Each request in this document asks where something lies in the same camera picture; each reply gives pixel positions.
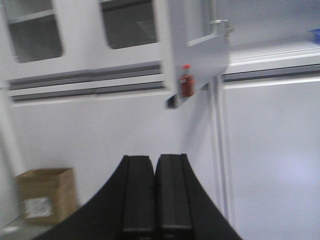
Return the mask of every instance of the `blue object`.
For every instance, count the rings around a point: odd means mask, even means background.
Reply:
[[[316,44],[320,44],[320,28],[311,31],[313,34],[313,41]]]

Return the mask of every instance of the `white shelf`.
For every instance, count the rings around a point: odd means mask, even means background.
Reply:
[[[40,18],[44,18],[44,17],[50,17],[53,15],[54,15],[54,10],[50,9],[50,10],[39,11],[39,12],[31,13],[28,15],[8,19],[8,23],[9,24],[17,24],[17,23],[22,23],[22,22],[40,19]]]
[[[231,49],[226,74],[320,64],[320,45],[308,37],[240,45]]]

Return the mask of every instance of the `cabinet window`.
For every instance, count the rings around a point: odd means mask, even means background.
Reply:
[[[58,58],[63,49],[52,0],[2,0],[16,59]]]
[[[157,42],[151,0],[102,0],[106,40],[113,49]]]
[[[215,0],[183,0],[185,7],[185,21],[187,40],[193,41],[205,36],[214,35],[216,31]]]

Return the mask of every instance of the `cabinet door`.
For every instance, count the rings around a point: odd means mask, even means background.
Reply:
[[[3,0],[2,58],[11,79],[86,69],[74,1]]]
[[[226,14],[223,0],[167,0],[172,34],[175,77],[185,74],[190,64],[196,89],[210,82],[228,64],[228,41],[222,21]]]
[[[225,86],[235,228],[246,240],[320,234],[320,76]]]
[[[82,1],[90,38],[90,68],[105,69],[158,65],[160,44],[152,0]]]

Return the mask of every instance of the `metal latch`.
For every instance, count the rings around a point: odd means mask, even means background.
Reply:
[[[230,21],[228,19],[218,19],[210,21],[210,24],[221,24],[224,23],[224,38],[227,40],[230,37],[230,33],[235,31],[235,27],[230,26]]]

